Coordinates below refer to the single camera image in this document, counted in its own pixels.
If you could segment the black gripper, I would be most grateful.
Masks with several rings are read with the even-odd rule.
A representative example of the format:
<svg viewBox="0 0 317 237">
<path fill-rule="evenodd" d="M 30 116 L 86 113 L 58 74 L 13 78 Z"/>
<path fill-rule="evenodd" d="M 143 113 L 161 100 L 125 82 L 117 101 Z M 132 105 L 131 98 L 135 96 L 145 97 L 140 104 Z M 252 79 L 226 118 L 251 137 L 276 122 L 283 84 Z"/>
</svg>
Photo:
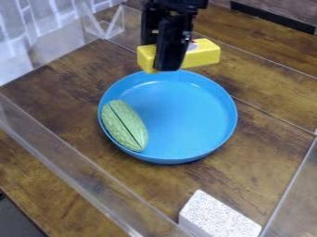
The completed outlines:
<svg viewBox="0 0 317 237">
<path fill-rule="evenodd" d="M 175 71 L 191 41 L 191 20 L 208 0 L 143 0 L 141 5 L 141 45 L 156 43 L 155 70 Z"/>
</svg>

